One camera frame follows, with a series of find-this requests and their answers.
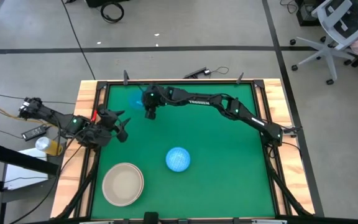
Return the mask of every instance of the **chair leg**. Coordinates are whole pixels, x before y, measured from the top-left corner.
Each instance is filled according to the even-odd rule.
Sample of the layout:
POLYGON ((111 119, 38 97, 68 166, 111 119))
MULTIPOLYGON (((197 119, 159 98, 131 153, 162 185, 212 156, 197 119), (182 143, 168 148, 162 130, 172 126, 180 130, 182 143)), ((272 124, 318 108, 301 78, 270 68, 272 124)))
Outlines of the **chair leg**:
POLYGON ((331 54, 336 57, 346 58, 349 60, 354 60, 354 57, 347 54, 346 52, 338 51, 338 50, 332 50, 331 54))
POLYGON ((301 38, 301 37, 296 37, 298 40, 300 40, 301 42, 307 44, 308 46, 316 49, 316 50, 321 50, 323 48, 325 48, 325 45, 324 44, 320 44, 320 43, 317 43, 317 42, 314 42, 314 41, 311 41, 311 40, 306 40, 304 38, 301 38))
POLYGON ((334 63, 334 59, 332 55, 326 55, 326 61, 328 64, 328 68, 329 68, 329 72, 331 73, 331 76, 333 78, 333 80, 337 80, 338 77, 336 75, 336 68, 335 68, 335 63, 334 63))
POLYGON ((326 41, 324 41, 324 45, 327 46, 328 44, 331 44, 334 41, 334 39, 330 35, 326 35, 326 41))
POLYGON ((316 60, 317 57, 320 57, 320 56, 322 56, 322 55, 324 55, 324 51, 323 51, 323 50, 320 50, 320 51, 314 53, 312 56, 310 56, 310 57, 304 59, 303 61, 299 62, 298 65, 301 65, 301 64, 310 62, 310 61, 312 61, 312 60, 316 60))

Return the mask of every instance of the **table leg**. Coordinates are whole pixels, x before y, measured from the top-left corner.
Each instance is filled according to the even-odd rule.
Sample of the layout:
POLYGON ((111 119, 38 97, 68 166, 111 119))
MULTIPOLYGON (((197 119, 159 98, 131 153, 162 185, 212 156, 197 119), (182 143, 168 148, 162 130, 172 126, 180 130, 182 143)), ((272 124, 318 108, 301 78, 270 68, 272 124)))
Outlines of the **table leg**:
POLYGON ((56 175, 59 166, 0 146, 0 161, 25 169, 56 175))

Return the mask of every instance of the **concrete floor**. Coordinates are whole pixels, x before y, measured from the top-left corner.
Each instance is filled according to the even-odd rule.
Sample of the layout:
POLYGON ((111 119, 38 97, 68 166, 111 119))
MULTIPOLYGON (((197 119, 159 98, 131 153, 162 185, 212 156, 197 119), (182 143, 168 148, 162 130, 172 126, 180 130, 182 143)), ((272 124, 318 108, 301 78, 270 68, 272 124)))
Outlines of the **concrete floor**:
MULTIPOLYGON (((239 45, 273 46, 261 0, 131 0, 123 2, 125 17, 107 24, 96 9, 83 1, 67 4, 83 47, 155 47, 239 45)), ((296 36, 318 40, 320 27, 300 27, 296 16, 267 0, 281 46, 296 36)), ((0 49, 77 48, 60 0, 5 0, 0 8, 0 49)), ((281 78, 272 50, 109 52, 86 53, 98 79, 181 78, 207 66, 227 66, 219 78, 281 78)), ((312 52, 283 52, 291 87, 305 130, 319 194, 326 217, 358 218, 358 68, 337 60, 338 81, 327 86, 324 60, 308 63, 292 72, 290 66, 312 52)), ((0 94, 39 96, 43 100, 75 102, 81 80, 92 79, 80 53, 0 54, 0 94)), ((17 113, 21 100, 0 98, 0 107, 17 113)), ((71 113, 73 105, 50 104, 71 113)), ((33 128, 31 123, 0 115, 0 129, 16 135, 33 128)), ((0 145, 15 150, 34 142, 0 133, 0 145)), ((32 209, 46 194, 9 203, 6 223, 32 209)), ((53 203, 49 196, 22 223, 46 220, 53 203)))

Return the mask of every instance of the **blue ball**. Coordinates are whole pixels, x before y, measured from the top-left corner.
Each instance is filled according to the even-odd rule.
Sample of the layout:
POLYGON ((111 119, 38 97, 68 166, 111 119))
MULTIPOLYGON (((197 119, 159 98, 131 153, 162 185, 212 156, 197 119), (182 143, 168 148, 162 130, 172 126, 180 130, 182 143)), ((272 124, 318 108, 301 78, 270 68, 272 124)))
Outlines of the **blue ball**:
POLYGON ((172 171, 182 172, 190 165, 190 154, 182 147, 174 147, 168 151, 165 162, 172 171))
POLYGON ((129 105, 136 110, 144 110, 142 103, 142 92, 140 90, 131 93, 128 97, 129 105))

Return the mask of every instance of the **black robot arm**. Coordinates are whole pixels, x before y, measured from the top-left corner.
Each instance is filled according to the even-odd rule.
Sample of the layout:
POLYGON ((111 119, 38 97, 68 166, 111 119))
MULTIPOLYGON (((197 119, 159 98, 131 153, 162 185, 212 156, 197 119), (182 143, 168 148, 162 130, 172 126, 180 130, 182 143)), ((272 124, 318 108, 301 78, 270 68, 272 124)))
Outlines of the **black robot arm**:
POLYGON ((216 108, 223 116, 233 121, 243 121, 260 131, 274 146, 282 145, 283 131, 278 124, 267 123, 254 116, 239 100, 227 94, 188 93, 174 87, 150 85, 143 92, 142 102, 146 109, 146 118, 155 119, 155 110, 159 106, 183 106, 187 104, 205 105, 216 108))
POLYGON ((40 98, 25 98, 19 109, 20 118, 42 119, 60 127, 61 137, 72 138, 75 136, 79 144, 93 149, 107 145, 113 137, 112 131, 116 133, 114 137, 117 137, 120 142, 127 139, 128 134, 125 132, 124 126, 129 119, 119 122, 118 118, 123 113, 124 111, 113 112, 107 110, 104 105, 99 105, 97 114, 100 121, 95 123, 96 117, 90 120, 84 116, 62 114, 44 106, 40 98))

